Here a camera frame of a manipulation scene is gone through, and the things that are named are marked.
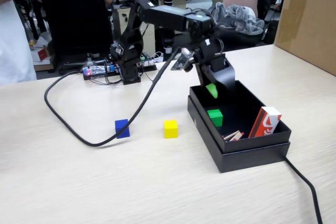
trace yellow cube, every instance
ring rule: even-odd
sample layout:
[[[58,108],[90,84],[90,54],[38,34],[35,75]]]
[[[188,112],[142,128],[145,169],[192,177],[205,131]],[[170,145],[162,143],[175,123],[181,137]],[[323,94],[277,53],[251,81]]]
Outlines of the yellow cube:
[[[164,120],[164,138],[177,138],[176,120]]]

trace white shirt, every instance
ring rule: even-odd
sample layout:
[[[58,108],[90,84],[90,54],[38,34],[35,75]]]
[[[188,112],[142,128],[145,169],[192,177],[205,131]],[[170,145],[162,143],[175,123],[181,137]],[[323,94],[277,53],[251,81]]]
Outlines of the white shirt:
[[[0,84],[36,80],[27,37],[14,2],[0,5]]]

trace red object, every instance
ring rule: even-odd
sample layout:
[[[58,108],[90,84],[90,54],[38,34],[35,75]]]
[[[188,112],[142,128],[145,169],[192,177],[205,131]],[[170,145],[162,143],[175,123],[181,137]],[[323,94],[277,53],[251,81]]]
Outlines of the red object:
[[[44,48],[33,48],[30,50],[33,61],[41,62],[47,58],[47,53]]]
[[[250,138],[273,134],[280,118],[281,114],[276,108],[261,107],[248,137]]]

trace wooden stick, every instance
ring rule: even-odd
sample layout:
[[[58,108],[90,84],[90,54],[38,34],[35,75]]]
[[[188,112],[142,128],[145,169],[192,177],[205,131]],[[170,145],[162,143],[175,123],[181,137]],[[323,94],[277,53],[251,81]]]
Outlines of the wooden stick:
[[[238,132],[236,135],[234,135],[230,141],[236,141],[237,137],[240,135],[240,132]]]
[[[237,138],[236,138],[236,141],[241,139],[241,137],[244,136],[244,133],[242,132],[242,134],[240,134]]]
[[[230,137],[233,137],[233,136],[236,135],[237,133],[239,133],[239,131],[236,131],[236,132],[230,134],[229,136],[225,137],[224,140],[227,140],[227,139],[229,139]]]

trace blue cube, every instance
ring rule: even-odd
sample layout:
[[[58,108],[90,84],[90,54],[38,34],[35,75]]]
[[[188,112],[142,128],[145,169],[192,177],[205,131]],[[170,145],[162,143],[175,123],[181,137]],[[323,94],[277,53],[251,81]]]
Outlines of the blue cube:
[[[128,119],[124,119],[124,120],[117,120],[116,121],[116,127],[115,127],[115,132],[119,132],[124,126],[125,124],[128,123]],[[119,136],[117,136],[117,138],[124,138],[124,137],[129,137],[130,136],[130,129],[127,127]]]

